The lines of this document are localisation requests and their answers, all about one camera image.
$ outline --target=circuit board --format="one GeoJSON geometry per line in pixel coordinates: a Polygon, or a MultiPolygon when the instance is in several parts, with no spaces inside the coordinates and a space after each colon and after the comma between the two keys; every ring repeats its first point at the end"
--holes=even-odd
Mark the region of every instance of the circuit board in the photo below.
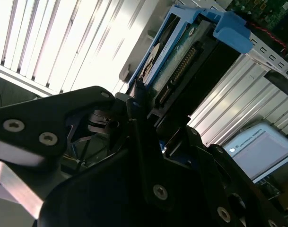
{"type": "Polygon", "coordinates": [[[227,10],[247,14],[253,21],[271,31],[288,14],[288,1],[233,0],[227,10]]]}
{"type": "Polygon", "coordinates": [[[191,31],[194,31],[197,27],[197,24],[192,24],[188,29],[186,29],[186,31],[178,41],[177,45],[170,53],[168,59],[164,63],[163,67],[157,74],[151,87],[148,90],[149,100],[153,100],[157,96],[157,94],[163,89],[167,81],[174,74],[178,66],[181,65],[184,56],[188,53],[191,45],[195,41],[195,33],[198,32],[195,31],[192,34],[191,31]]]}

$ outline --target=screw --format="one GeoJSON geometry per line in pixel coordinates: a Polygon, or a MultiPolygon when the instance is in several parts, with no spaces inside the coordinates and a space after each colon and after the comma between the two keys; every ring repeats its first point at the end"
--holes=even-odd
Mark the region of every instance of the screw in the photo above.
{"type": "Polygon", "coordinates": [[[153,192],[156,197],[158,197],[160,200],[166,200],[168,198],[168,193],[166,188],[163,186],[156,184],[153,186],[153,192]]]}
{"type": "Polygon", "coordinates": [[[219,147],[216,147],[216,150],[218,150],[219,153],[223,153],[222,149],[219,147]]]}
{"type": "Polygon", "coordinates": [[[106,92],[101,92],[101,95],[104,96],[105,98],[109,98],[110,97],[106,92]]]}
{"type": "Polygon", "coordinates": [[[191,132],[194,134],[194,135],[197,135],[197,131],[195,129],[191,129],[191,132]]]}
{"type": "Polygon", "coordinates": [[[53,146],[57,143],[58,137],[51,132],[43,132],[39,136],[39,141],[46,146],[53,146]]]}
{"type": "Polygon", "coordinates": [[[20,120],[9,119],[4,121],[3,128],[10,132],[19,132],[25,128],[25,125],[20,120]]]}
{"type": "Polygon", "coordinates": [[[272,220],[268,220],[268,223],[269,223],[269,225],[271,226],[271,227],[277,227],[277,225],[275,224],[275,222],[274,221],[272,221],[272,220]]]}
{"type": "Polygon", "coordinates": [[[190,32],[189,32],[189,36],[193,35],[193,32],[195,31],[195,28],[193,27],[190,32]]]}
{"type": "Polygon", "coordinates": [[[218,207],[218,215],[227,223],[229,223],[231,221],[230,214],[223,207],[218,207]]]}

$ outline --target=gray wall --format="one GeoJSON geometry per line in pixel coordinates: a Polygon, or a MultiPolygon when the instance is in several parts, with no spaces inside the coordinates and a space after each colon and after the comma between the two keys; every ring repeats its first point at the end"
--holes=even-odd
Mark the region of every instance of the gray wall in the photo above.
{"type": "Polygon", "coordinates": [[[20,103],[36,98],[34,93],[0,78],[0,93],[3,106],[20,103]]]}

